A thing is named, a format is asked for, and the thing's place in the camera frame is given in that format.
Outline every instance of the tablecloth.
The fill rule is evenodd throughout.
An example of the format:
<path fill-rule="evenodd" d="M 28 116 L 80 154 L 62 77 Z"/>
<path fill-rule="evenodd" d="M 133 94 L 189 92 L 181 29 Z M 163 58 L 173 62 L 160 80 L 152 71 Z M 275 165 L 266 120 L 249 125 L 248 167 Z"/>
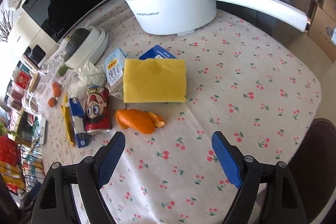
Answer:
<path fill-rule="evenodd" d="M 98 63 L 120 47 L 138 58 L 158 44 L 187 66 L 187 102 L 128 104 L 166 121 L 151 135 L 122 130 L 71 147 L 60 110 L 52 111 L 44 166 L 79 162 L 106 145 L 116 131 L 126 136 L 125 151 L 102 196 L 119 223 L 221 223 L 237 189 L 228 183 L 211 147 L 220 130 L 244 155 L 259 162 L 288 162 L 298 149 L 320 103 L 314 74 L 272 37 L 224 11 L 190 35 L 150 35 L 124 0 L 112 0 L 79 26 L 109 18 L 100 26 L 109 43 Z M 123 108 L 118 99 L 112 108 Z M 74 196 L 82 223 L 88 223 L 78 187 Z"/>

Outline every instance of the cartoon eye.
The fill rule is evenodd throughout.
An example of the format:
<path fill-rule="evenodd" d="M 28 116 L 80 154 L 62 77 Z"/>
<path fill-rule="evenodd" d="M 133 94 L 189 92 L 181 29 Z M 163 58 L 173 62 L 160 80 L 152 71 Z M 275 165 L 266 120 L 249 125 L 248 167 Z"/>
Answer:
<path fill-rule="evenodd" d="M 93 107 L 93 114 L 98 114 L 99 113 L 99 106 L 94 106 Z"/>

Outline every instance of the floor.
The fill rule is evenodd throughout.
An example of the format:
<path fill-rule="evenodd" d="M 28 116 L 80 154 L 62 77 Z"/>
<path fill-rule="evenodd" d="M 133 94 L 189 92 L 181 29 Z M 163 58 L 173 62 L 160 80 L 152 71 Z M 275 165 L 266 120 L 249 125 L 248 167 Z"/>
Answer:
<path fill-rule="evenodd" d="M 283 43 L 298 57 L 317 77 L 322 87 L 322 101 L 315 118 L 326 118 L 336 125 L 336 63 L 333 63 L 325 53 L 306 34 L 301 34 L 290 43 Z M 320 215 L 312 222 L 320 223 L 336 200 L 336 189 L 329 203 Z M 255 204 L 249 224 L 258 217 L 260 207 Z"/>

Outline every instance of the soda can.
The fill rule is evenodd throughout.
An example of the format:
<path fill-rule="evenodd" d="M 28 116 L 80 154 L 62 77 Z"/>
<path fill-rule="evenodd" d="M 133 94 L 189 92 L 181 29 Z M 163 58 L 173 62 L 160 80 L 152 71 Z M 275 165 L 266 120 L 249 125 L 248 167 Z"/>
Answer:
<path fill-rule="evenodd" d="M 85 130 L 88 134 L 111 131 L 110 116 L 107 108 L 109 91 L 103 86 L 91 86 L 86 91 Z"/>

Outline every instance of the pot handle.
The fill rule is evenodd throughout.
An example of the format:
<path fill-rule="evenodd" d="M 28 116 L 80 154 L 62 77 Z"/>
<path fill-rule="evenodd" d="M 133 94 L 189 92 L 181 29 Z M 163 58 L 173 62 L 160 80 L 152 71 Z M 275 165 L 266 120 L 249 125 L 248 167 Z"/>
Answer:
<path fill-rule="evenodd" d="M 310 18 L 307 15 L 280 0 L 218 0 L 228 2 L 273 16 L 283 22 L 288 23 L 294 28 L 304 32 L 307 24 L 310 24 Z"/>

